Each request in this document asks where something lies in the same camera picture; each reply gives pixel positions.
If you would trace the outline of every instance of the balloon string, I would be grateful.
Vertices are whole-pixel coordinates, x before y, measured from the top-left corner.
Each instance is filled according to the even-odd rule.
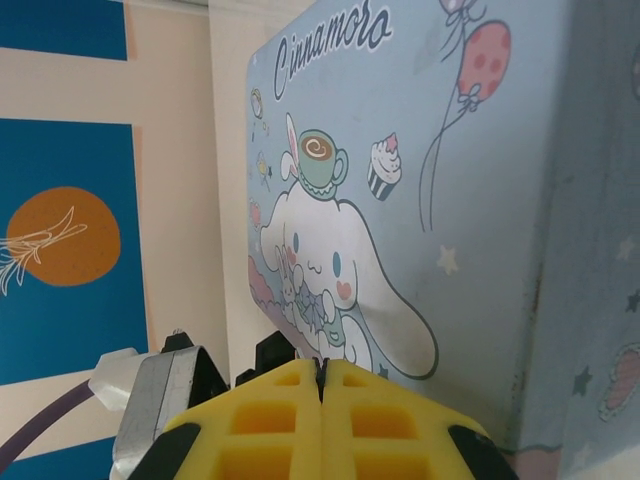
[[[436,167],[438,165],[438,156],[440,155],[440,145],[442,144],[442,137],[444,135],[444,132],[446,132],[449,128],[455,125],[466,113],[466,110],[461,111],[460,113],[458,113],[458,116],[456,118],[454,118],[449,123],[447,123],[447,121],[449,120],[449,113],[451,113],[451,105],[453,103],[456,90],[457,90],[457,82],[453,86],[453,91],[451,92],[451,98],[449,99],[449,104],[447,105],[447,111],[442,121],[442,127],[440,128],[440,132],[433,139],[433,141],[431,142],[431,145],[429,145],[429,149],[427,150],[427,154],[424,156],[424,160],[422,162],[422,168],[420,170],[420,183],[418,186],[418,208],[420,210],[420,225],[422,226],[423,232],[426,232],[427,230],[424,222],[424,214],[422,212],[422,183],[424,182],[424,171],[427,166],[429,155],[431,154],[431,150],[433,150],[433,147],[437,145],[436,151],[435,151],[435,158],[433,162],[433,168],[431,172],[431,191],[429,193],[429,228],[431,231],[433,231],[433,190],[435,185]]]

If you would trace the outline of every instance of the white line drawing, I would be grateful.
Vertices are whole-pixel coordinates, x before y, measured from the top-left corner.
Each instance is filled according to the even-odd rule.
[[[89,228],[84,223],[71,226],[74,211],[75,206],[71,206],[62,220],[45,230],[20,237],[0,238],[0,292],[2,295],[7,296],[9,281],[14,275],[18,286],[22,286],[27,264],[32,259],[37,264],[42,263],[41,250]]]

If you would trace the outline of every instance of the purple cable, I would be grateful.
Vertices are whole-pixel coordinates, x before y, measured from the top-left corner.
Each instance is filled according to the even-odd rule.
[[[89,400],[93,392],[89,380],[72,388],[29,420],[0,447],[0,475],[51,425],[64,417],[82,402]]]

